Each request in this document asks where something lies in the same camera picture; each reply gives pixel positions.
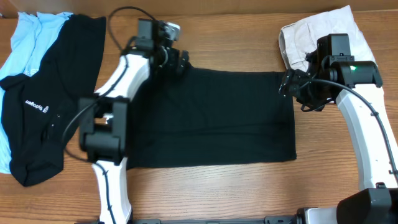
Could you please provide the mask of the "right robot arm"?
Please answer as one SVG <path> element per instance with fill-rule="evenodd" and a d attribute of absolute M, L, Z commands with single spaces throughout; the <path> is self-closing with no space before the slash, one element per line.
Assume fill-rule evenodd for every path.
<path fill-rule="evenodd" d="M 288 69 L 279 92 L 318 110 L 334 102 L 348 126 L 359 191 L 330 208 L 304 208 L 302 223 L 397 223 L 397 142 L 384 106 L 377 65 L 333 62 L 316 75 Z"/>

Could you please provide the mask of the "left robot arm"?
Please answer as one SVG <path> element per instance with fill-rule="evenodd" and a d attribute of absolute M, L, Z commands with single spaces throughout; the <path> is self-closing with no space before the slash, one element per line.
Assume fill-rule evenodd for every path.
<path fill-rule="evenodd" d="M 128 113 L 139 87 L 164 70 L 181 74 L 189 61 L 186 50 L 171 46 L 126 47 L 111 78 L 91 98 L 79 102 L 79 140 L 95 172 L 101 202 L 98 223 L 130 223 L 127 193 Z"/>

